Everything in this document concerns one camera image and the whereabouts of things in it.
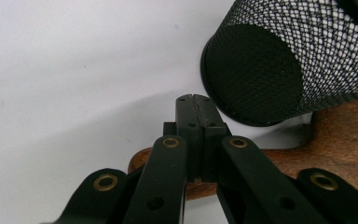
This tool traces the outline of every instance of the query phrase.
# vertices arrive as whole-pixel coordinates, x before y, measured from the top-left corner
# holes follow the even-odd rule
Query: hole
[[[310,181],[321,189],[336,190],[338,188],[338,183],[334,179],[322,173],[312,174]]]
[[[287,210],[294,210],[296,208],[296,203],[289,197],[281,197],[279,199],[279,204],[282,208]]]
[[[166,138],[162,141],[162,145],[165,147],[177,147],[179,141],[176,138]]]
[[[152,211],[159,210],[163,205],[164,205],[164,200],[162,200],[162,198],[159,197],[150,199],[147,202],[147,208]]]
[[[102,186],[102,187],[106,187],[106,186],[109,186],[109,185],[111,185],[113,183],[113,179],[112,178],[104,178],[104,179],[101,179],[100,180],[100,185]]]
[[[100,175],[93,183],[93,187],[98,191],[108,191],[113,189],[118,183],[118,178],[115,175],[105,174]]]
[[[325,177],[317,176],[316,181],[318,183],[320,183],[321,185],[324,185],[324,186],[329,186],[329,187],[333,186],[333,183],[329,179],[327,179]]]
[[[232,138],[229,143],[234,147],[246,147],[248,146],[248,143],[246,143],[245,140],[242,140],[240,138]]]

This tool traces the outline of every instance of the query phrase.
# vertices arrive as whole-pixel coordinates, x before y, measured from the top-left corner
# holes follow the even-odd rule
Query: white background
[[[0,1],[0,223],[52,222],[89,174],[126,171],[174,121],[177,97],[205,95],[200,55],[229,0]],[[293,147],[302,118],[252,128]],[[186,223],[227,223],[216,197]]]

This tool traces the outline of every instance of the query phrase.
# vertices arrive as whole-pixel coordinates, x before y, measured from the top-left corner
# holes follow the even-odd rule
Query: brass grommet
[[[102,184],[102,181],[107,180],[111,181],[109,184]],[[118,178],[115,175],[105,174],[100,175],[92,185],[98,191],[108,191],[113,189],[118,183]]]
[[[231,138],[229,140],[229,143],[234,147],[247,147],[248,143],[240,138]]]
[[[336,180],[321,173],[314,173],[310,176],[310,181],[321,189],[336,190],[338,183]]]
[[[162,145],[165,147],[177,147],[179,146],[179,141],[176,138],[166,138],[162,140]]]

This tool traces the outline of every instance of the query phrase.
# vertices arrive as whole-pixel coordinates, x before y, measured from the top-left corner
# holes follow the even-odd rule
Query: black plastic part
[[[229,136],[222,145],[218,197],[230,223],[328,223],[251,140]]]
[[[182,223],[186,159],[184,138],[166,135],[155,142],[123,224]]]
[[[358,190],[345,180],[317,168],[302,170],[297,180],[302,193],[331,223],[358,224]]]
[[[220,117],[214,102],[204,96],[195,96],[203,139],[201,148],[201,179],[203,182],[216,182],[219,169],[219,154],[224,137],[231,135]]]
[[[176,135],[187,141],[187,180],[200,178],[200,149],[202,148],[202,128],[193,95],[183,95],[176,99]]]
[[[176,122],[165,122],[163,134],[186,139],[187,181],[216,182],[220,142],[231,133],[213,100],[197,94],[176,99]]]
[[[107,191],[98,191],[94,181],[101,175],[117,177],[116,186]],[[119,170],[103,169],[89,175],[72,195],[60,218],[53,224],[105,224],[121,223],[126,210],[127,175]]]

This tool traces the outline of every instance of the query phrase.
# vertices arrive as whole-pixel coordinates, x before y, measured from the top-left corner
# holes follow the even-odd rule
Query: wood grain
[[[284,173],[296,178],[300,170],[317,167],[341,176],[358,189],[358,101],[314,113],[312,138],[303,146],[291,149],[263,149]],[[132,158],[129,172],[147,161],[151,148]],[[187,184],[187,199],[193,200],[215,194],[211,183]]]

